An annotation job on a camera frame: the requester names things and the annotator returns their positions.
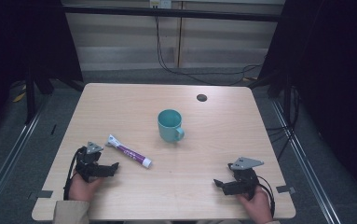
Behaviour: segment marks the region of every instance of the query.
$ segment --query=white tube cap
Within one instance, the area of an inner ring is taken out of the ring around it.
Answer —
[[[149,160],[148,158],[145,158],[143,160],[143,166],[146,167],[146,168],[149,168],[149,166],[151,165],[152,161]]]

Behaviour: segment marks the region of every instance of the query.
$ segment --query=teal mug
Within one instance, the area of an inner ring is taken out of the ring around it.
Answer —
[[[173,109],[166,109],[158,114],[158,131],[160,137],[166,142],[180,141],[185,132],[181,128],[182,117],[178,111]]]

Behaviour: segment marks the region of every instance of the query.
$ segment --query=human hand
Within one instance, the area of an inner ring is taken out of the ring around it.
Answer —
[[[93,182],[88,183],[80,174],[74,171],[70,191],[68,193],[68,200],[90,203],[96,189],[103,183],[103,180],[104,178],[97,178]]]
[[[268,194],[259,186],[254,190],[254,197],[250,201],[242,194],[238,194],[236,197],[244,206],[248,216],[256,224],[265,224],[273,221],[268,203]]]

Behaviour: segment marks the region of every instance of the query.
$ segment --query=small round hole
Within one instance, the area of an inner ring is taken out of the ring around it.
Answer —
[[[205,101],[207,101],[207,96],[204,95],[204,94],[199,94],[199,95],[198,95],[198,101],[200,101],[200,102],[205,102]]]

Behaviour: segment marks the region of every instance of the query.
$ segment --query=mug handle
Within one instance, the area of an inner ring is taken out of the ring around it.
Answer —
[[[175,130],[177,131],[177,141],[179,141],[185,136],[184,129],[182,129],[181,127],[178,127]]]

